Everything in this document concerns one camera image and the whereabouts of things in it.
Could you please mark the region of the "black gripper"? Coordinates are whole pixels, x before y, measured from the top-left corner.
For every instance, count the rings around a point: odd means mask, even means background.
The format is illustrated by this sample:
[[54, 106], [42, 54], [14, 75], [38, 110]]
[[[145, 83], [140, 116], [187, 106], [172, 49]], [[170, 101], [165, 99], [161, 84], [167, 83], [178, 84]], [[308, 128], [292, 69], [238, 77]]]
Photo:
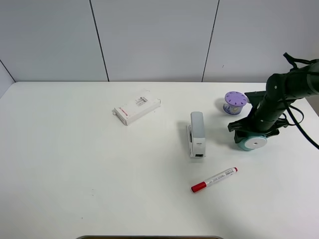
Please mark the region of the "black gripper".
[[283, 102], [270, 101], [265, 95], [265, 91], [245, 93], [252, 105], [249, 114], [228, 125], [230, 132], [235, 131], [235, 143], [244, 140], [246, 134], [273, 136], [279, 134], [280, 128], [289, 126], [287, 119], [280, 118], [286, 110]]

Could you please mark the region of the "dark robot arm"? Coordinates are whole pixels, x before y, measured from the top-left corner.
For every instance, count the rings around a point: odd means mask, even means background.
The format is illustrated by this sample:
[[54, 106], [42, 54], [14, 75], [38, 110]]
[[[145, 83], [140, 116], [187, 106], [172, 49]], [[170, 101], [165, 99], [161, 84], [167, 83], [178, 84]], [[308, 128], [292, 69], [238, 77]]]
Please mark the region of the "dark robot arm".
[[250, 136], [278, 135], [280, 128], [289, 126], [288, 120], [281, 118], [284, 111], [291, 113], [289, 106], [294, 101], [319, 93], [318, 59], [294, 58], [289, 63], [293, 68], [288, 73], [270, 76], [265, 91], [245, 93], [252, 105], [249, 114], [228, 125], [228, 130], [235, 132], [236, 144]]

